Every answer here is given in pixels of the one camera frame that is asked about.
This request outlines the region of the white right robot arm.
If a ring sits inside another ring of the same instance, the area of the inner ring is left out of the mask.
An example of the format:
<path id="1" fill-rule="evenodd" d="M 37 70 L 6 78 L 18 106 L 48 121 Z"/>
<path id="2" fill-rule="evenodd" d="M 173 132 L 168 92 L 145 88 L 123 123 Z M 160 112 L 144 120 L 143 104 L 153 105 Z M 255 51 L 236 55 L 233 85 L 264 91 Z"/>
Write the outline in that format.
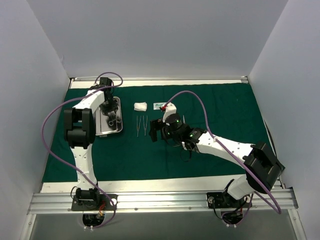
<path id="1" fill-rule="evenodd" d="M 244 169 L 245 175 L 231 180 L 222 193 L 223 203 L 230 207 L 254 192 L 266 194 L 285 169 L 266 143 L 241 143 L 211 136 L 205 129 L 184 123 L 177 113 L 150 121 L 149 135 L 153 142 L 158 140 L 158 134 L 162 140 L 173 140 L 190 153 L 213 155 Z"/>

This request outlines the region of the dark green surgical drape cloth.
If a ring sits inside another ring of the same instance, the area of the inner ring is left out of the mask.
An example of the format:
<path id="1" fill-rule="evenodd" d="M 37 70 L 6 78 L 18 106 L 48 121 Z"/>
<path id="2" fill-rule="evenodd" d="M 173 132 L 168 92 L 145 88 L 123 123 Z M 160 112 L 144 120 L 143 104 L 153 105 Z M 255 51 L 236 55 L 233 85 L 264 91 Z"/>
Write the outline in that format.
<path id="1" fill-rule="evenodd" d="M 178 146 L 149 136 L 150 121 L 163 113 L 153 103 L 172 100 L 192 128 L 210 128 L 214 135 L 236 142 L 268 143 L 269 138 L 254 92 L 249 84 L 202 84 L 118 87 L 123 129 L 97 137 L 92 146 L 98 181 L 155 180 L 243 174 L 238 165 L 209 154 L 188 153 Z M 134 111 L 134 103 L 147 103 Z M 137 137 L 137 116 L 141 117 Z M 148 116 L 144 135 L 143 116 Z"/>

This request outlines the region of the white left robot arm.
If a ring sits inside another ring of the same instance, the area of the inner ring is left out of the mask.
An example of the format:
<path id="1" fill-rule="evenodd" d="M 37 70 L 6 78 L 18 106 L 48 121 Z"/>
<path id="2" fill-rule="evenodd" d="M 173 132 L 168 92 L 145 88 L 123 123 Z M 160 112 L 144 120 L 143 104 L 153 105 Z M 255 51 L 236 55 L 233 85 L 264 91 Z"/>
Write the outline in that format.
<path id="1" fill-rule="evenodd" d="M 101 77 L 99 84 L 88 90 L 86 98 L 64 114 L 64 139 L 68 143 L 75 160 L 77 187 L 75 197 L 90 210 L 100 206 L 101 194 L 98 190 L 92 160 L 92 146 L 96 136 L 118 133 L 123 129 L 121 102 L 113 96 L 113 81 Z"/>

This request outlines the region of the white gauze pad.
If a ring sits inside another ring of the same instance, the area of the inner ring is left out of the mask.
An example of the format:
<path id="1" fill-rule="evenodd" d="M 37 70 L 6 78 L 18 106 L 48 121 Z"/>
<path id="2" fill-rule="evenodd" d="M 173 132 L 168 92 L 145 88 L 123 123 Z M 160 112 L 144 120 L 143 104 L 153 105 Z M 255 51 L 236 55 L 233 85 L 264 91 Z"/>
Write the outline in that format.
<path id="1" fill-rule="evenodd" d="M 133 107 L 134 107 L 134 111 L 146 112 L 148 109 L 148 104 L 146 102 L 135 102 Z"/>

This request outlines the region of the stainless steel instrument tray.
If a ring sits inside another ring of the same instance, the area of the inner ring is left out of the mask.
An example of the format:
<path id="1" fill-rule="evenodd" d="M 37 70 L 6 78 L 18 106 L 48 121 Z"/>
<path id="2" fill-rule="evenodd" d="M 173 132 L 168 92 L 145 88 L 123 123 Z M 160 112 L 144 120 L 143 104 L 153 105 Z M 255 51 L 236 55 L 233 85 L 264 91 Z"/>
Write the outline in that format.
<path id="1" fill-rule="evenodd" d="M 108 117 L 103 115 L 101 109 L 98 108 L 94 113 L 95 118 L 95 126 L 96 126 L 96 133 L 95 135 L 98 137 L 106 137 L 110 134 L 120 133 L 123 130 L 123 118 L 122 118 L 122 109 L 121 109 L 121 100 L 119 97 L 114 96 L 118 104 L 118 111 L 116 112 L 116 117 L 121 118 L 122 122 L 118 123 L 114 127 L 108 126 Z"/>

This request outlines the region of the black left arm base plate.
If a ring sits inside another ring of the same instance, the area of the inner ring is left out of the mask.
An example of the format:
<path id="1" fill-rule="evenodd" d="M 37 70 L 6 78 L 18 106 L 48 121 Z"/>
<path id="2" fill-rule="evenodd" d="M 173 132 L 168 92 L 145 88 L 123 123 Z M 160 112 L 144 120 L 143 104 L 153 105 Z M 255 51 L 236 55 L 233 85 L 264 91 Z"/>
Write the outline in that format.
<path id="1" fill-rule="evenodd" d="M 72 211 L 112 211 L 115 207 L 104 195 L 75 195 L 72 200 Z"/>

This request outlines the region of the white green labelled packet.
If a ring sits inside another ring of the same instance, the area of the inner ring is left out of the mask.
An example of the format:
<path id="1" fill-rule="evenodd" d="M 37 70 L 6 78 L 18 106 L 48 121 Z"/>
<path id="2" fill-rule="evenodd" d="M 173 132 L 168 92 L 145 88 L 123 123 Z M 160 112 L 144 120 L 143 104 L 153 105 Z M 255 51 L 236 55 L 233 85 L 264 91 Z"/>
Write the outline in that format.
<path id="1" fill-rule="evenodd" d="M 153 110 L 160 110 L 166 103 L 165 102 L 154 102 Z"/>

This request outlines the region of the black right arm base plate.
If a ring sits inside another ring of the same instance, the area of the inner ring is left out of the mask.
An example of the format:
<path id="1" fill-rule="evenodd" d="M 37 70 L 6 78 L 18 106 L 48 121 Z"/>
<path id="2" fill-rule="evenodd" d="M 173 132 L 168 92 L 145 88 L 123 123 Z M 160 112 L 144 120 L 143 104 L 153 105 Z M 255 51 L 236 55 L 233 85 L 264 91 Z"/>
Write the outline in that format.
<path id="1" fill-rule="evenodd" d="M 206 198 L 210 209 L 237 209 L 250 205 L 250 197 L 248 195 L 241 199 L 235 199 L 227 192 L 207 192 Z"/>

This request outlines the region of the steel tweezers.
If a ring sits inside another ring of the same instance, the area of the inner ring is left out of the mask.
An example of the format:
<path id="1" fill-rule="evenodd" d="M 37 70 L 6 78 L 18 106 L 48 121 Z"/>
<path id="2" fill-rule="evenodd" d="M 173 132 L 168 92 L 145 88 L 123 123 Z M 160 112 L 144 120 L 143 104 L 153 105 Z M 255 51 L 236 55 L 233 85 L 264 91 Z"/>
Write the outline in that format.
<path id="1" fill-rule="evenodd" d="M 148 116 L 143 116 L 143 129 L 144 129 L 144 135 L 147 135 L 147 129 L 148 129 Z"/>
<path id="2" fill-rule="evenodd" d="M 140 127 L 141 127 L 141 116 L 136 116 L 136 136 L 139 137 Z"/>

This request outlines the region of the steel surgical scissors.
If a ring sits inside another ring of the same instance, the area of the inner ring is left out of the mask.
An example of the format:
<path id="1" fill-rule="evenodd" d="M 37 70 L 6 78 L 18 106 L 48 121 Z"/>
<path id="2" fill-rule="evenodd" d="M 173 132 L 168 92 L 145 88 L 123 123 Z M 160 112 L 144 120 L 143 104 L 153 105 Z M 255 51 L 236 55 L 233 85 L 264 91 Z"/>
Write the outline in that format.
<path id="1" fill-rule="evenodd" d="M 116 117 L 114 119 L 109 118 L 107 122 L 109 127 L 114 127 L 114 126 L 117 126 L 117 124 L 121 124 L 121 123 L 122 123 L 122 119 L 120 117 Z"/>

